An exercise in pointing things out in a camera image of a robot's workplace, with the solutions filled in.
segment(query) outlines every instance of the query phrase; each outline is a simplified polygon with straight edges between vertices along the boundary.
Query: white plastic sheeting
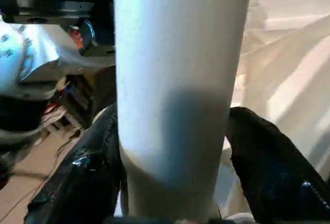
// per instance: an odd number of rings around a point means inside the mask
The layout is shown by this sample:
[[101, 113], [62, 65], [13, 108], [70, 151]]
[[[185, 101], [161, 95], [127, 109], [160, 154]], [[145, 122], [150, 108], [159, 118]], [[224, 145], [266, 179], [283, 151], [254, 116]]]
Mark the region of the white plastic sheeting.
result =
[[[251, 0], [233, 96], [233, 105], [276, 124], [324, 179], [330, 173], [329, 14], [330, 0]], [[225, 146], [215, 196], [224, 216], [248, 210]]]

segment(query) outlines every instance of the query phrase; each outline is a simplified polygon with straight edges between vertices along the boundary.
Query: metal machinery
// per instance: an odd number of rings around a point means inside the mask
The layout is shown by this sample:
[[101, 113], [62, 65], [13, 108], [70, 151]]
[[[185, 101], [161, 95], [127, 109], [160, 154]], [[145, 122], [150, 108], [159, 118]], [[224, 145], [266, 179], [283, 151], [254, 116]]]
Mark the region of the metal machinery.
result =
[[[213, 192], [248, 1], [0, 0], [3, 20], [20, 24], [2, 36], [1, 118], [15, 120], [18, 104], [40, 112], [56, 80], [112, 65], [116, 49], [129, 214], [220, 217]], [[31, 116], [28, 128], [0, 126], [2, 175], [38, 129]]]

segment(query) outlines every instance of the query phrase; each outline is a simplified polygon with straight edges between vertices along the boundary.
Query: white cylindrical post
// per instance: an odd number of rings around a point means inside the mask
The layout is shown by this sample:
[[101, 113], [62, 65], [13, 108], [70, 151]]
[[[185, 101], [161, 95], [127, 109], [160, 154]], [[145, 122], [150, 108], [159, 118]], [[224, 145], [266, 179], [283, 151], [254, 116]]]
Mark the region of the white cylindrical post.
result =
[[207, 221], [249, 0], [115, 0], [132, 216]]

